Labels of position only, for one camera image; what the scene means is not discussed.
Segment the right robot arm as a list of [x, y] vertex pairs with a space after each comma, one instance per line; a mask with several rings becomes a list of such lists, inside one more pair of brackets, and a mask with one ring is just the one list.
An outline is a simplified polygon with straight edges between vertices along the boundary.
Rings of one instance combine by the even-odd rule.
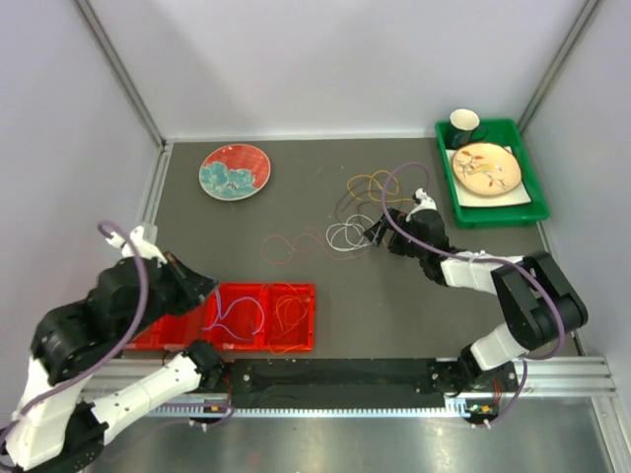
[[392, 235], [389, 252], [416, 259], [426, 278], [445, 287], [466, 288], [498, 298], [504, 322], [466, 346], [457, 358], [460, 384], [485, 388], [496, 369], [587, 324], [588, 310], [552, 255], [495, 257], [453, 246], [440, 213], [407, 214], [389, 209], [364, 237], [378, 245]]

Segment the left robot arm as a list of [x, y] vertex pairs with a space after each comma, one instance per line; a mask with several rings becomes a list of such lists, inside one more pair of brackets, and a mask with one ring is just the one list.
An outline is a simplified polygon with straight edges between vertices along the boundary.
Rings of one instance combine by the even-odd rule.
[[80, 395], [129, 341], [166, 315], [184, 316], [215, 290], [167, 253], [125, 257], [104, 270], [87, 296], [49, 311], [30, 346], [28, 379], [10, 424], [1, 432], [9, 472], [78, 472], [131, 424], [172, 399], [213, 390], [225, 362], [195, 340], [169, 363], [95, 401]]

